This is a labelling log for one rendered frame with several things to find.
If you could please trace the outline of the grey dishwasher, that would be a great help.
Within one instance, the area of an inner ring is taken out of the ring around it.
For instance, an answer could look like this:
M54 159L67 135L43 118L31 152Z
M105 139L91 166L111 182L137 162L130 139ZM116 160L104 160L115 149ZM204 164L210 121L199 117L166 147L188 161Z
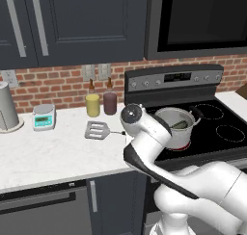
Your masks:
M86 181L0 194L0 235L92 235Z

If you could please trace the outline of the grey slotted spatula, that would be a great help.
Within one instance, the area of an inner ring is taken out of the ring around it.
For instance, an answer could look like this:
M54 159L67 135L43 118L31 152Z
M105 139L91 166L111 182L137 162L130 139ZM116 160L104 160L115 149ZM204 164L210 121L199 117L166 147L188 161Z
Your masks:
M92 140L104 140L110 134L125 135L124 131L111 131L106 122L92 121L87 123L84 137Z

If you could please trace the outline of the white wall socket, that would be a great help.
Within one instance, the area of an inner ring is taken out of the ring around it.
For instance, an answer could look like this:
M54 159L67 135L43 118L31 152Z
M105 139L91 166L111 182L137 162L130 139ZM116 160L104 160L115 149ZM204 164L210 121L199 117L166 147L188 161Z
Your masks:
M18 86L18 81L14 69L2 70L1 75L2 79L9 84L10 88L16 88Z

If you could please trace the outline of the dark red vinegar bottle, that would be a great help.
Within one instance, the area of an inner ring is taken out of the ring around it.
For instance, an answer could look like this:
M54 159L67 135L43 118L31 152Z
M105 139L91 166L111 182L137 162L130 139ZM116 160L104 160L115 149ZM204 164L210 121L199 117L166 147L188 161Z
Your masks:
M111 78L108 78L107 89L103 94L104 113L112 116L117 113L117 95L113 91Z

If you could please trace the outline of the brown wooden board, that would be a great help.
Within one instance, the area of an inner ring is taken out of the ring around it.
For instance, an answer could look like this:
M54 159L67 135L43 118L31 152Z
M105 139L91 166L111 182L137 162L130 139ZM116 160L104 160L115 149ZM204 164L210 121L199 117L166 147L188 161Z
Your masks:
M247 100L247 83L244 84L242 87L240 87L237 91L237 94L239 94L241 97Z

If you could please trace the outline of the black stove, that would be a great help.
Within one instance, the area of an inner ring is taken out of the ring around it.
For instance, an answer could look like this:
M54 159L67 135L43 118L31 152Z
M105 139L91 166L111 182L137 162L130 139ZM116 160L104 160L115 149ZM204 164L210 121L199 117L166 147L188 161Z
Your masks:
M149 115L166 107L188 111L195 106L204 118L192 129L190 144L183 150L166 146L154 163L172 173L201 167L211 162L225 162L247 174L247 122L215 96L222 79L221 65L174 65L129 71L124 80L124 106L138 104ZM153 179L151 200L160 183ZM159 221L162 212L155 202L147 210L147 230ZM196 235L223 235L206 222L190 216L188 225Z

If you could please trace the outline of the white cooking pot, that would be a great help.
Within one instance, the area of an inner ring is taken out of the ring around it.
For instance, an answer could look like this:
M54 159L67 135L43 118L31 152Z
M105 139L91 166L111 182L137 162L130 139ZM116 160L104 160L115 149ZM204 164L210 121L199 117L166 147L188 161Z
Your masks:
M171 150L183 150L188 147L193 127L204 118L203 113L195 106L190 106L188 111L176 107L166 107L158 110L155 114L162 118L171 129L172 138L166 144L166 147ZM188 127L173 129L172 125L181 120L186 120Z

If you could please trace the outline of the black microwave oven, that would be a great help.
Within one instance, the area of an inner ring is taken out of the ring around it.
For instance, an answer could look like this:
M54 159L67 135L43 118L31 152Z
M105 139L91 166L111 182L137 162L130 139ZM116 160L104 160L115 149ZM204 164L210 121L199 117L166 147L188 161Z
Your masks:
M247 54L247 0L148 0L145 58Z

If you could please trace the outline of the yellow oil bottle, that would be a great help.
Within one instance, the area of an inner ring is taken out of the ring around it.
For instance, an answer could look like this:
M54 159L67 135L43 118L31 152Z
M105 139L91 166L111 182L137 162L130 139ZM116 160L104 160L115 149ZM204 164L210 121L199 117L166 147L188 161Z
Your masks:
M100 114L99 95L95 93L93 80L90 80L89 93L86 95L86 110L91 118L98 117Z

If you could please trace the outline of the teal kitchen scale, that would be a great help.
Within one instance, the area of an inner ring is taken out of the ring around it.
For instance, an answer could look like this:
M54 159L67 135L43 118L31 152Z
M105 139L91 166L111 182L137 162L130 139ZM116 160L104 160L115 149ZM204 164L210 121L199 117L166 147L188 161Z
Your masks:
M35 106L32 114L32 124L35 131L47 131L55 127L56 108L54 104Z

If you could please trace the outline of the grey wall socket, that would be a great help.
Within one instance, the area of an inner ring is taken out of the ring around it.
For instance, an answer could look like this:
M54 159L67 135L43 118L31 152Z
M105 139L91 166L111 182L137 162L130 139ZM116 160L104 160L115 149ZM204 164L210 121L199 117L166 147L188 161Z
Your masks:
M95 80L95 66L94 65L83 65L82 66L83 81L87 82Z
M98 66L98 79L100 81L107 80L111 76L111 65L100 64Z

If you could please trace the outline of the green cucumber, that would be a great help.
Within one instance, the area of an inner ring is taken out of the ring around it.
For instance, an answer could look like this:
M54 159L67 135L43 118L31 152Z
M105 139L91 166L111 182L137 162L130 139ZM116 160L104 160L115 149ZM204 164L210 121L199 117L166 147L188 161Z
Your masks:
M188 123L186 120L181 120L181 121L172 125L173 129L185 129L187 127L188 127Z

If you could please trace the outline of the dark base cupboard door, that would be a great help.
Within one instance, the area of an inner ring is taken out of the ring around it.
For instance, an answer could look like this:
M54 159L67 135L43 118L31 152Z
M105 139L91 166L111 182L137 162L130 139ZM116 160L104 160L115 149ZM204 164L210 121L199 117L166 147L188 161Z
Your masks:
M90 181L96 182L93 212ZM93 235L142 235L147 177L137 171L86 181Z

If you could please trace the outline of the narrow dark wall cupboard door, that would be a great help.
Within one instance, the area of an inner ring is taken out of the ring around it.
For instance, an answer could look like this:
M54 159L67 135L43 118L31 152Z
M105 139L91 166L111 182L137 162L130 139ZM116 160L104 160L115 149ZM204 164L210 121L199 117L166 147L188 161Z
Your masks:
M0 0L0 70L37 66L25 0Z

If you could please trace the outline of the grey cylindrical appliance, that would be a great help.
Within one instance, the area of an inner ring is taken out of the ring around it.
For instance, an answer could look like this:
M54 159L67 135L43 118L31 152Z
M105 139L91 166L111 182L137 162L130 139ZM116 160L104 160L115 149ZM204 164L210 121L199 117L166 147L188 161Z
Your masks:
M9 84L0 81L0 134L12 133L24 124L17 115Z

